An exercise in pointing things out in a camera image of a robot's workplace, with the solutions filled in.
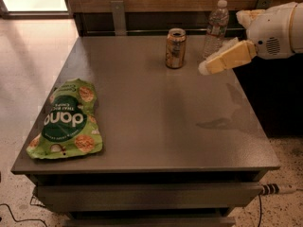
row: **green snack package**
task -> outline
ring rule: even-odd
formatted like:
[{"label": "green snack package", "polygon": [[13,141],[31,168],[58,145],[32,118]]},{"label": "green snack package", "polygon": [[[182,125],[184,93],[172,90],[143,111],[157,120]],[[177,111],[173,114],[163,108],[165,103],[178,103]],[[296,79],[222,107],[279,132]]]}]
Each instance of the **green snack package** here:
[{"label": "green snack package", "polygon": [[92,83],[68,80],[50,97],[51,111],[42,132],[27,147],[31,158],[58,159],[102,150],[94,118],[96,91]]}]

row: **beverage can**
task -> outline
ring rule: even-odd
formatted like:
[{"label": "beverage can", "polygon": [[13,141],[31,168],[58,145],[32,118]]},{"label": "beverage can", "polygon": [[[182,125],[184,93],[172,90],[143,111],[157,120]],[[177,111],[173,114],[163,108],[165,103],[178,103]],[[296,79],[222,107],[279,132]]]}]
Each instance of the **beverage can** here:
[{"label": "beverage can", "polygon": [[166,46],[166,66],[177,69],[184,65],[187,35],[182,28],[169,30]]}]

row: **power plug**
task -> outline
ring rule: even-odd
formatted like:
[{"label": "power plug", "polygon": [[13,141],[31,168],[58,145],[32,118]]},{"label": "power plug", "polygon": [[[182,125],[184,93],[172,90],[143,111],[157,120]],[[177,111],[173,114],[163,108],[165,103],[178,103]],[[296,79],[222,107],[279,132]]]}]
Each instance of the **power plug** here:
[{"label": "power plug", "polygon": [[261,195],[269,194],[290,194],[294,193],[297,190],[295,185],[291,184],[266,184],[263,185],[263,190],[260,193]]}]

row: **clear water bottle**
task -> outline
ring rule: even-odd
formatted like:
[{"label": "clear water bottle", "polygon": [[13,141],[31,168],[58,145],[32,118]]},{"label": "clear water bottle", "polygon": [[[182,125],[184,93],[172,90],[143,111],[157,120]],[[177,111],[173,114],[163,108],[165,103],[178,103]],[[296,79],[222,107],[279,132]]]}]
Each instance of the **clear water bottle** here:
[{"label": "clear water bottle", "polygon": [[205,35],[205,46],[203,58],[206,59],[223,45],[225,32],[229,20],[227,1],[218,1],[217,8],[209,15],[207,32]]}]

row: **shiny floor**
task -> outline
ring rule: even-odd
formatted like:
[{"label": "shiny floor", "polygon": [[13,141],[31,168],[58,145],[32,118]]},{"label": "shiny floor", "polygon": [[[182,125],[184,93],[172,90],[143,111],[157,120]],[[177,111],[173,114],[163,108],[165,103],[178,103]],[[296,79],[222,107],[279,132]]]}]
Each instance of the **shiny floor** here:
[{"label": "shiny floor", "polygon": [[[0,19],[0,226],[61,227],[65,215],[51,213],[31,201],[33,184],[10,173],[31,126],[78,37],[72,20],[6,21]],[[262,183],[303,187],[303,140],[270,139],[281,169],[269,172]],[[262,196],[262,227],[303,226],[303,192]],[[259,201],[236,208],[237,227],[257,227]]]}]

